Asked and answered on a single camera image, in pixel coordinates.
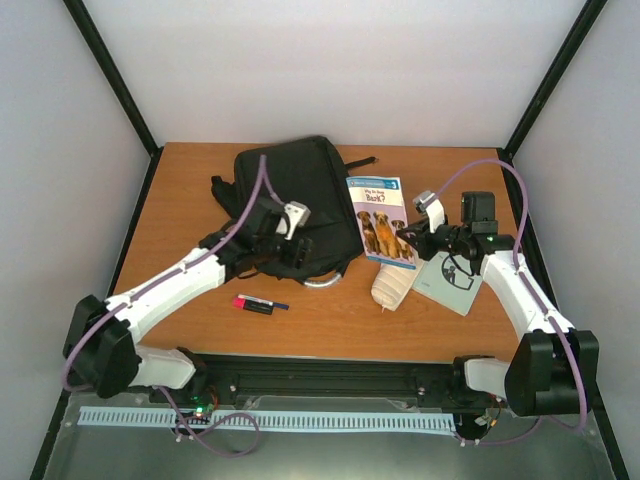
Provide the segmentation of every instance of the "dog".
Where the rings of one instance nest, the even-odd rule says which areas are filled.
[[[391,226],[396,229],[397,234],[398,230],[402,230],[405,227],[405,224],[402,220],[392,220]],[[409,246],[409,244],[401,238],[396,237],[396,240],[398,240],[398,245],[400,245],[400,253],[402,254],[402,258],[404,258],[405,260],[413,258],[413,249],[411,248],[411,246]]]
[[[375,253],[380,255],[380,242],[378,242],[378,236],[371,223],[371,215],[369,212],[358,212],[357,217],[362,223],[362,237],[364,238],[364,247],[367,253]]]
[[[389,226],[389,217],[384,212],[374,212],[376,235],[380,243],[380,252],[385,257],[400,258],[400,244]]]

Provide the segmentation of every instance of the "marker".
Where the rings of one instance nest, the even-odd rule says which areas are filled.
[[[238,298],[245,300],[253,300],[254,302],[264,303],[265,305],[271,305],[272,307],[281,308],[282,310],[289,310],[289,305],[286,303],[272,302],[271,300],[265,300],[264,298],[252,297],[250,295],[238,295]]]
[[[250,312],[262,313],[264,315],[271,315],[273,313],[273,305],[266,305],[260,302],[254,302],[253,300],[247,300],[245,298],[234,298],[233,306],[241,308],[242,310],[249,310]]]

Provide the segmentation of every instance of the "black metal frame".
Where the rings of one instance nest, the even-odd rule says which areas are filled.
[[[160,161],[162,148],[159,148],[155,143],[82,0],[63,1],[150,156],[149,168],[109,287],[110,295],[118,280]],[[586,1],[509,142],[504,148],[497,149],[498,157],[501,160],[513,165],[516,152],[605,4],[606,0]],[[503,172],[511,208],[516,221],[518,221],[522,215],[522,195],[511,174],[506,170]],[[533,276],[555,304],[556,300],[549,276],[544,266],[533,225],[529,220],[527,220],[522,248]],[[218,373],[215,383],[220,392],[221,400],[225,403],[241,405],[246,398],[252,395],[288,394],[383,396],[401,399],[408,404],[415,403],[421,407],[438,407],[445,411],[458,413],[475,412],[488,406],[486,398],[482,396],[471,398],[470,401],[461,405],[447,395],[447,385],[451,381],[455,381],[454,369],[450,364],[337,362],[218,355],[204,357],[207,363],[216,366],[215,371]],[[67,402],[68,394],[63,392],[58,400],[34,466],[31,475],[33,480],[44,477]],[[629,478],[599,391],[595,395],[592,408],[616,477]]]

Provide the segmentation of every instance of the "white slotted strip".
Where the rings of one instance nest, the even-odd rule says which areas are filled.
[[[208,422],[188,420],[194,429],[203,429],[237,410],[216,410]],[[360,433],[404,432],[452,435],[453,416],[442,413],[357,413],[250,411],[266,432]],[[167,408],[80,407],[78,425],[114,427],[175,427],[177,416]],[[251,423],[234,417],[221,430],[253,430]]]

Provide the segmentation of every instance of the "wooden table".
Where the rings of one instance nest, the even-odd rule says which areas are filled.
[[[169,143],[127,253],[116,293],[130,289],[181,259],[228,216],[210,193],[210,177],[233,180],[233,160],[246,144]],[[380,159],[358,175],[399,176],[405,202],[426,189],[437,190],[473,160],[495,157],[493,149],[338,147],[345,162]],[[458,223],[460,193],[488,190],[496,195],[501,233],[515,235],[502,173],[482,165],[459,178],[442,200]],[[418,218],[409,208],[409,221]],[[405,362],[451,362],[456,355],[488,354],[510,361],[516,335],[498,299],[482,285],[466,317],[410,292],[396,312],[381,312],[371,298],[379,264],[360,257],[345,278],[329,289],[311,290],[293,280],[260,275],[233,280],[185,305],[144,338],[148,346],[187,347],[194,352],[299,356]],[[272,316],[235,309],[238,293],[291,305]]]

